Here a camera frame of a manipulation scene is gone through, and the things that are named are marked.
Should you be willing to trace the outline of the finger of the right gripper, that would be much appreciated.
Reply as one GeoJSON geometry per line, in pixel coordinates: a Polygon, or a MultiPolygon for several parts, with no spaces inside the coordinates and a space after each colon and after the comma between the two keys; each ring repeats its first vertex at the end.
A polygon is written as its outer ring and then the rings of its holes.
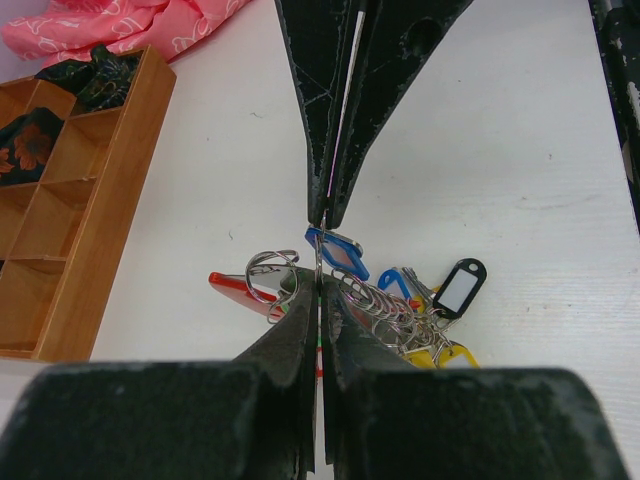
{"type": "Polygon", "coordinates": [[[327,227],[341,224],[364,159],[466,0],[366,1],[337,142],[327,227]]]}
{"type": "Polygon", "coordinates": [[[351,152],[353,112],[347,106],[358,20],[366,1],[275,3],[307,145],[307,215],[313,225],[339,225],[347,191],[366,157],[351,152]]]}

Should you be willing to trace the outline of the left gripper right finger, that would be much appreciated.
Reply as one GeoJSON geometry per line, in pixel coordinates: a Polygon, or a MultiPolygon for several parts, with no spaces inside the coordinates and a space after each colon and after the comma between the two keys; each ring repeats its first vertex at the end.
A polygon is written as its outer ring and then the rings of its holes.
{"type": "Polygon", "coordinates": [[[555,368],[419,369],[321,294],[325,458],[338,479],[624,479],[597,398],[555,368]]]}

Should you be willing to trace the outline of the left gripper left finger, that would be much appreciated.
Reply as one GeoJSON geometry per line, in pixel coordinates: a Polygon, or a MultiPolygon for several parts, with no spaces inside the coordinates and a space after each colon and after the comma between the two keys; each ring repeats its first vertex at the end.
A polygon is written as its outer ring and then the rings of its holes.
{"type": "Polygon", "coordinates": [[[60,363],[1,436],[5,479],[303,479],[315,469],[317,287],[230,361],[60,363]]]}

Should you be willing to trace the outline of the keyring bunch with red opener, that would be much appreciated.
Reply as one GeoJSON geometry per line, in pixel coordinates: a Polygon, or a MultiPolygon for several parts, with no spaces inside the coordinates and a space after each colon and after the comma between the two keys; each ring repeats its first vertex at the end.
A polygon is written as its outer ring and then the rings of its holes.
{"type": "MultiPolygon", "coordinates": [[[[265,251],[252,257],[241,274],[212,272],[209,285],[234,302],[259,313],[270,324],[282,320],[303,283],[315,272],[298,265],[294,250],[265,251]]],[[[334,267],[332,282],[364,328],[410,364],[423,369],[477,368],[469,348],[448,337],[487,278],[479,260],[464,258],[444,283],[429,289],[409,267],[385,271],[377,284],[334,267]]]]}

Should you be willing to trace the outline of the key with blue tag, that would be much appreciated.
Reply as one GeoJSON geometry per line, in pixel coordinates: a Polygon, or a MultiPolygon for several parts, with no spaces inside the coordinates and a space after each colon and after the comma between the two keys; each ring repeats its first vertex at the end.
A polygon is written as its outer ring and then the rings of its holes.
{"type": "Polygon", "coordinates": [[[328,229],[326,217],[327,214],[323,213],[320,224],[310,225],[304,235],[314,251],[316,276],[322,275],[323,265],[327,263],[332,269],[346,271],[363,281],[368,280],[370,273],[362,261],[363,248],[354,240],[328,229]]]}

